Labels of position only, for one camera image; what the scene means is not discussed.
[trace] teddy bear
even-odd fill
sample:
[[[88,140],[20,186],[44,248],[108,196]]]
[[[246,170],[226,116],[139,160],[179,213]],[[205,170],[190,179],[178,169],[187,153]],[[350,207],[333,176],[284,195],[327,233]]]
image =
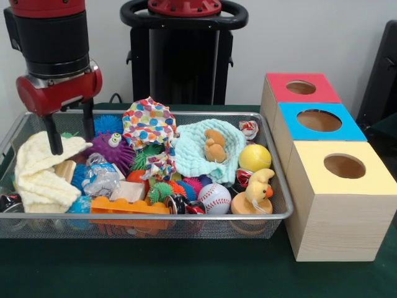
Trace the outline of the teddy bear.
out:
[[[225,146],[225,139],[223,136],[213,129],[207,129],[204,133],[207,137],[205,142],[204,152],[208,161],[215,163],[222,163],[227,159],[227,155],[223,147]]]

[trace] stacked wooden boxes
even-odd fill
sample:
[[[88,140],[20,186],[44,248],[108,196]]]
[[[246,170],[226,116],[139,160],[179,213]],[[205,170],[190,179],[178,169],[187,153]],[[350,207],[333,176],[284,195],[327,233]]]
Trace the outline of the stacked wooden boxes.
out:
[[[293,196],[297,261],[373,261],[397,184],[323,74],[267,74],[261,114]]]

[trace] tennis ball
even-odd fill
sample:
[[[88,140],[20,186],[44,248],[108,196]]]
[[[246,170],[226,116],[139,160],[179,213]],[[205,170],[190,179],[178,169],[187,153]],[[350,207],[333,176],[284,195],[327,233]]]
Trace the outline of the tennis ball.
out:
[[[238,162],[243,169],[256,172],[260,169],[269,169],[272,164],[272,156],[268,149],[262,145],[248,145],[241,152]]]

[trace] white fabric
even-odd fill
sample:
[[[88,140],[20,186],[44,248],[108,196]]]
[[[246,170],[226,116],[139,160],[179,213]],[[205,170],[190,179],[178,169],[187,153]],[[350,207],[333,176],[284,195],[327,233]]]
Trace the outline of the white fabric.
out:
[[[81,137],[63,138],[63,154],[52,155],[46,132],[31,136],[17,154],[15,177],[26,213],[64,213],[81,195],[53,166],[92,146]]]

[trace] knit cloth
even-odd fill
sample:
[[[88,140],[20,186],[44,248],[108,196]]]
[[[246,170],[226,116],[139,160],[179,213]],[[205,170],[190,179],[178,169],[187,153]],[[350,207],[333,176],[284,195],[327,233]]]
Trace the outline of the knit cloth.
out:
[[[226,141],[225,152],[228,158],[223,163],[210,162],[205,158],[204,146],[207,129],[220,132]],[[236,127],[228,122],[207,119],[177,128],[180,134],[172,144],[175,148],[175,166],[178,173],[186,177],[207,175],[213,183],[234,183],[238,158],[245,147],[245,137]]]

